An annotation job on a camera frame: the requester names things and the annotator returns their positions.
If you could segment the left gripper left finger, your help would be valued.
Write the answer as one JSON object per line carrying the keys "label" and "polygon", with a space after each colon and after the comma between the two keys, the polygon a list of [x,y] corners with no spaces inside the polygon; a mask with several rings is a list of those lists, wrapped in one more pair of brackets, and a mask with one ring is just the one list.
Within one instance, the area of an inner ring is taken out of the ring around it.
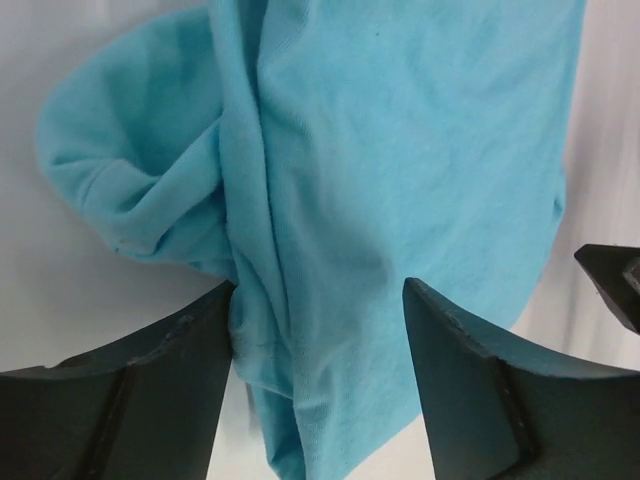
{"label": "left gripper left finger", "polygon": [[117,341],[1,375],[5,479],[203,479],[231,365],[223,283]]}

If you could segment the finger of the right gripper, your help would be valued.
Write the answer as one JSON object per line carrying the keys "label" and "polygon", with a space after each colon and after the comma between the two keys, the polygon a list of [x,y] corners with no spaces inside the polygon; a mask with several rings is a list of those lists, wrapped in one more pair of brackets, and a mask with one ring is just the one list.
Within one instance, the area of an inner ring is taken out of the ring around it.
{"label": "finger of the right gripper", "polygon": [[586,244],[574,258],[611,313],[639,334],[639,248]]}

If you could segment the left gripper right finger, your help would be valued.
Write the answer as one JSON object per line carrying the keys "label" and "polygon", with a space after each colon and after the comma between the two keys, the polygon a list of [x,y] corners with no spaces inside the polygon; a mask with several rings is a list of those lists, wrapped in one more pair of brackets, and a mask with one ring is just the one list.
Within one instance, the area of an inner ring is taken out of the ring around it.
{"label": "left gripper right finger", "polygon": [[639,375],[535,344],[417,279],[405,322],[439,479],[635,479]]}

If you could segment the teal t-shirt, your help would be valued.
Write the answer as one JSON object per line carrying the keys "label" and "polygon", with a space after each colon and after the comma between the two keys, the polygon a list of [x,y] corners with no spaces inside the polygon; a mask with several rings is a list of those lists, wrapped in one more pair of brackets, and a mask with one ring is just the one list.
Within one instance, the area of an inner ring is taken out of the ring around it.
{"label": "teal t-shirt", "polygon": [[512,326],[565,206],[581,1],[211,1],[97,53],[37,126],[116,252],[231,281],[270,466],[342,479],[419,400],[402,286]]}

